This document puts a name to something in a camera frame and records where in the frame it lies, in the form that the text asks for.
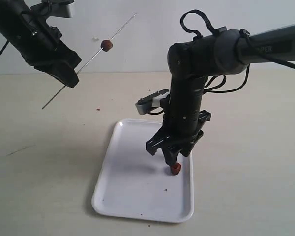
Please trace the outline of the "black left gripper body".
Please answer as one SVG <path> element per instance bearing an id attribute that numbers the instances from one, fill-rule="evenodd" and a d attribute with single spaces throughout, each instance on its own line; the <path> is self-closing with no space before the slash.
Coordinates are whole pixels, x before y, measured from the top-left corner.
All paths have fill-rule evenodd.
<path id="1" fill-rule="evenodd" d="M 57 48 L 65 45 L 60 39 L 62 34 L 46 20 L 31 9 L 4 11 L 4 37 L 32 67 L 44 61 L 61 60 Z"/>

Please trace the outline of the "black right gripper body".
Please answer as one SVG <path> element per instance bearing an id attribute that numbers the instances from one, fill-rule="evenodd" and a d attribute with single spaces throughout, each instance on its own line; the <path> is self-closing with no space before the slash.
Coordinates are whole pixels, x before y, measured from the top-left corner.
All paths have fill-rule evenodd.
<path id="1" fill-rule="evenodd" d="M 210 121 L 211 113 L 202 110 L 199 112 L 199 117 L 196 120 L 195 131 L 190 134 L 179 134 L 173 128 L 165 128 L 163 125 L 155 135 L 146 142 L 146 151 L 151 155 L 155 155 L 158 149 L 168 147 L 171 145 L 181 145 L 182 150 L 180 154 L 188 157 L 197 141 L 204 135 L 202 127 L 207 121 Z"/>

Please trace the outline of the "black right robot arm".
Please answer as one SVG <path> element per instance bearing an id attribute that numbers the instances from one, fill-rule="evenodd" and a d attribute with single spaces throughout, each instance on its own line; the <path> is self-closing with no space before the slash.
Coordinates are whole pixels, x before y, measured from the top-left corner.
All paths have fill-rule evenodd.
<path id="1" fill-rule="evenodd" d="M 248 72 L 252 63 L 273 62 L 295 69 L 295 25 L 255 35 L 245 29 L 212 29 L 209 36 L 173 44 L 167 60 L 170 89 L 140 99 L 136 107 L 142 115 L 163 109 L 162 127 L 147 141 L 146 150 L 152 155 L 162 150 L 173 168 L 178 155 L 190 154 L 211 118 L 200 109 L 202 96 L 209 91 L 208 78 Z"/>

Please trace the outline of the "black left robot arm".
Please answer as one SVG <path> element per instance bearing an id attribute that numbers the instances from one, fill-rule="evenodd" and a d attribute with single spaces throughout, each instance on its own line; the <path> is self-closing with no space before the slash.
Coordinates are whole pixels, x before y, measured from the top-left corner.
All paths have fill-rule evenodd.
<path id="1" fill-rule="evenodd" d="M 0 0 L 0 33 L 28 65 L 70 88 L 79 82 L 75 68 L 82 60 L 61 41 L 60 30 L 46 20 L 71 18 L 73 5 L 72 0 L 43 0 L 28 7 L 22 0 Z"/>

